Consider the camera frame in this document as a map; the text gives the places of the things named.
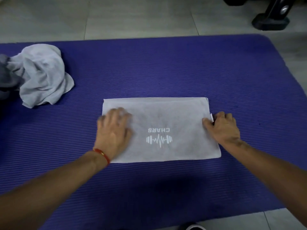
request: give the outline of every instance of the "ribbed mat texture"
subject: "ribbed mat texture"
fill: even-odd
[[[0,53],[31,44],[1,44]],[[263,36],[50,44],[75,87],[56,105],[28,109],[18,94],[1,104],[0,193],[90,150],[104,98],[207,97],[212,113],[233,113],[243,140],[307,169],[307,99]],[[217,159],[111,164],[41,229],[149,230],[282,207],[222,149]]]

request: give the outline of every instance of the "heartbeat line graphic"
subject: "heartbeat line graphic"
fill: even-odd
[[[173,141],[173,138],[169,135],[166,135],[166,138],[160,136],[160,134],[158,134],[157,138],[153,138],[152,135],[148,136],[146,138],[146,142],[152,144],[153,142],[158,143],[161,147],[161,145],[166,141],[166,143],[171,143]]]

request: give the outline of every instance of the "red thread bracelet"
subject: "red thread bracelet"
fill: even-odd
[[[111,162],[110,159],[108,158],[107,155],[105,155],[105,153],[104,153],[103,151],[101,151],[101,150],[98,149],[98,148],[94,148],[93,150],[94,150],[95,152],[101,154],[102,156],[104,156],[104,158],[106,159],[106,161],[108,162],[108,164],[110,164],[110,162]]]

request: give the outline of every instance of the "shoe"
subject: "shoe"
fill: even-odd
[[[206,229],[199,224],[189,222],[189,223],[180,225],[178,230],[206,230]]]

